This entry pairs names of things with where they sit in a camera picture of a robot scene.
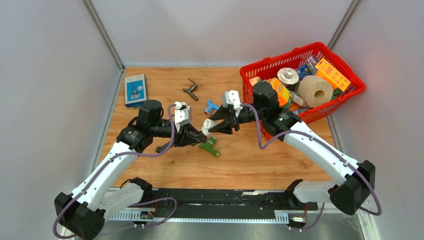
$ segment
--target yellow box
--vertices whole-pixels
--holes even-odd
[[[277,91],[279,106],[288,107],[292,103],[293,96],[290,94],[286,86],[284,86],[276,77],[269,79],[267,82],[271,84],[275,91]]]
[[[344,92],[351,84],[351,81],[349,81],[345,76],[343,76],[343,74],[341,74],[333,65],[331,65],[324,58],[321,58],[321,60],[319,60],[319,62],[315,65],[315,68],[318,69],[316,75],[329,82],[334,90],[339,88]]]

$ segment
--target clear tape roll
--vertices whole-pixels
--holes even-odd
[[[333,87],[321,77],[309,75],[300,82],[299,95],[309,107],[315,108],[331,101]]]
[[[287,85],[293,85],[299,82],[299,75],[293,68],[283,67],[277,72],[277,78],[280,82]]]

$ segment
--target gray floor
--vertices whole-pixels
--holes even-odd
[[[308,214],[308,223],[317,214]],[[101,233],[130,226],[127,221],[108,221]],[[324,213],[312,230],[295,232],[279,224],[248,223],[184,223],[166,222],[146,229],[127,229],[98,237],[96,240],[363,240],[357,216],[342,213]]]

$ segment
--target green pipe fitting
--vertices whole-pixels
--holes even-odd
[[[199,144],[200,149],[205,149],[206,151],[210,152],[211,154],[215,155],[215,157],[220,156],[220,152],[215,150],[212,146],[217,143],[217,139],[214,136],[210,136],[207,139],[207,142]]]

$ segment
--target wood surface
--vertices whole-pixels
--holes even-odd
[[[128,68],[125,77],[145,74],[148,99],[162,102],[166,108],[176,101],[186,102],[192,107],[192,124],[200,130],[208,117],[204,113],[210,99],[221,104],[221,94],[237,90],[243,101],[242,78],[239,68],[215,67],[134,67]],[[194,101],[183,88],[195,81],[199,87],[194,92],[199,98]],[[120,131],[138,114],[138,109],[124,105],[122,85],[111,119],[101,159],[103,159]],[[165,111],[164,118],[169,118]],[[310,128],[327,142],[333,144],[325,118],[311,123]],[[213,134],[217,138],[214,148],[221,153],[215,157],[198,146],[173,147],[166,154],[137,158],[117,179],[113,186],[139,177],[154,188],[207,188],[207,189],[258,189],[284,190],[293,180],[328,181],[330,177],[313,161],[294,147],[276,140],[265,150],[258,147],[256,124],[246,123],[233,135]],[[157,146],[168,142],[165,138],[154,138],[153,144],[144,152],[152,154]]]

